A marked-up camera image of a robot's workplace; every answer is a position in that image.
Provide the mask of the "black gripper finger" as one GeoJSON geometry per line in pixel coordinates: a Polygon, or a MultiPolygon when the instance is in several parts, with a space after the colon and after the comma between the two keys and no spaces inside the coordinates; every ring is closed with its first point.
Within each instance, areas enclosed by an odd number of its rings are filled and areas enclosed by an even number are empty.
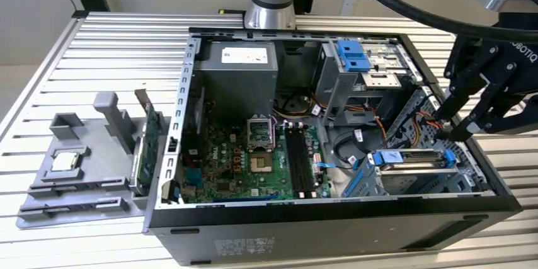
{"type": "Polygon", "coordinates": [[[510,108],[524,99],[524,82],[518,80],[520,67],[516,63],[488,63],[481,71],[486,80],[481,100],[468,117],[453,128],[449,139],[468,140],[474,133],[514,135],[526,131],[526,112],[508,116],[510,108]]]}
{"type": "Polygon", "coordinates": [[[481,71],[500,53],[500,42],[481,38],[457,38],[444,76],[450,80],[446,99],[436,111],[438,120],[450,120],[486,85],[481,71]]]}

